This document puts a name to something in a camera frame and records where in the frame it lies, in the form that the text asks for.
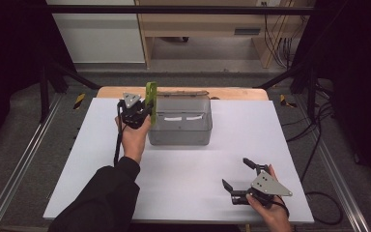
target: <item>green object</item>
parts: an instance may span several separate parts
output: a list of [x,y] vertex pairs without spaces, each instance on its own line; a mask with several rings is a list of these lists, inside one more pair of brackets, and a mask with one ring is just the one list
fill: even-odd
[[157,83],[147,82],[146,84],[146,105],[153,104],[152,108],[152,125],[156,122],[156,108],[157,108]]

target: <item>white table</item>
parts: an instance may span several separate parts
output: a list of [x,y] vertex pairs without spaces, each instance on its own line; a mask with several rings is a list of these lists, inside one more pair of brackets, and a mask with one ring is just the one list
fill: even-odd
[[[112,165],[117,102],[93,99],[44,218],[56,218],[99,168]],[[249,158],[271,163],[279,182],[293,192],[292,197],[284,197],[290,221],[313,222],[272,101],[212,101],[212,112],[207,146],[153,146],[147,140],[136,180],[141,190],[133,221],[261,222],[250,206],[232,205],[221,183],[225,179],[234,189],[248,189],[256,177],[243,164],[243,158]]]

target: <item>black sleeve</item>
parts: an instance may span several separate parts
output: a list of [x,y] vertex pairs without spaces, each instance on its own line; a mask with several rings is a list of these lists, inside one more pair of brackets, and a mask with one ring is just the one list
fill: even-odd
[[138,163],[126,157],[99,169],[48,231],[127,231],[140,191],[134,182],[139,172]]

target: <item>person's right hand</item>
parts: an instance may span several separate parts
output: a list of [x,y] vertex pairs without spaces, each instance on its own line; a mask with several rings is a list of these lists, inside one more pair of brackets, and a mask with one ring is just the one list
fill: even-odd
[[[273,171],[272,166],[270,165],[270,174],[275,180],[275,172]],[[249,202],[249,205],[261,215],[264,219],[264,222],[267,224],[271,232],[291,232],[291,224],[288,221],[287,213],[285,210],[278,206],[272,204],[269,209],[265,208],[257,199],[247,194],[246,199]],[[273,201],[284,204],[279,197],[275,196]]]
[[[119,118],[115,118],[116,124],[119,127]],[[147,131],[149,131],[152,126],[152,120],[150,115],[146,117],[143,125],[139,129],[132,129],[122,123],[123,138],[122,145],[125,151],[125,157],[131,158],[132,160],[140,163],[141,157],[144,152],[144,147],[146,143]]]

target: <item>gray plastic bin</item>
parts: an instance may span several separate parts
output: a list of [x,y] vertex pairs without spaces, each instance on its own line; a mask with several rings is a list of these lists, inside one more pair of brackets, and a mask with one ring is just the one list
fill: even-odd
[[207,145],[213,119],[207,96],[158,96],[156,123],[149,130],[153,145]]

